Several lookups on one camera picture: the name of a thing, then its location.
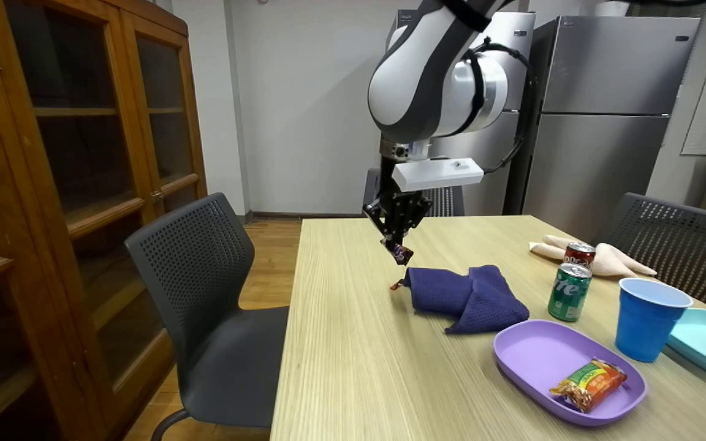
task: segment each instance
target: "gray office chair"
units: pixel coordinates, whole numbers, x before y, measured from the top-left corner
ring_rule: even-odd
[[[379,188],[379,170],[368,170],[368,179],[362,186],[362,206],[375,198],[378,188]],[[426,217],[464,217],[466,213],[460,186],[446,186],[446,188],[433,188],[424,195],[431,201],[431,209]]]
[[[706,302],[706,211],[624,195],[602,239]]]
[[[171,211],[124,240],[174,343],[187,419],[267,430],[271,424],[287,310],[239,312],[255,251],[223,195]]]

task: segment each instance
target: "wooden table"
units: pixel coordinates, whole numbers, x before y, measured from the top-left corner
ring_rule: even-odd
[[[531,318],[549,318],[556,266],[527,253],[556,229],[529,217],[424,218],[412,268],[497,266]],[[494,365],[493,333],[450,338],[416,317],[405,274],[366,218],[304,222],[271,438],[706,438],[706,372],[681,359],[633,364],[649,394],[606,430],[575,430]],[[575,332],[616,350],[617,284],[592,279]]]

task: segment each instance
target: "stainless steel refrigerator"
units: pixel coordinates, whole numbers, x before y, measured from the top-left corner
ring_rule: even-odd
[[[558,18],[533,32],[504,213],[596,240],[624,192],[644,195],[696,18]]]
[[[529,44],[533,32],[531,12],[494,12],[493,22],[473,41],[489,40],[493,44],[509,46],[529,60]],[[519,122],[521,90],[527,67],[504,52],[483,52],[484,60],[497,60],[508,75],[504,114],[477,132],[433,139],[433,155],[438,158],[473,158],[483,170],[494,170],[513,149]],[[464,186],[464,206],[469,217],[502,213],[509,164],[483,177],[477,186]]]

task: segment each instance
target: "purple towel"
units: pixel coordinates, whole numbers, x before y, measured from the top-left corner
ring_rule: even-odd
[[[493,266],[470,268],[466,277],[448,271],[410,268],[405,284],[418,313],[454,318],[446,333],[494,333],[529,317]]]

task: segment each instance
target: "blue plastic cup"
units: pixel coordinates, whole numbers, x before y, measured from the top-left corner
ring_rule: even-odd
[[[617,350],[639,364],[654,364],[678,317],[693,300],[656,279],[619,279]]]

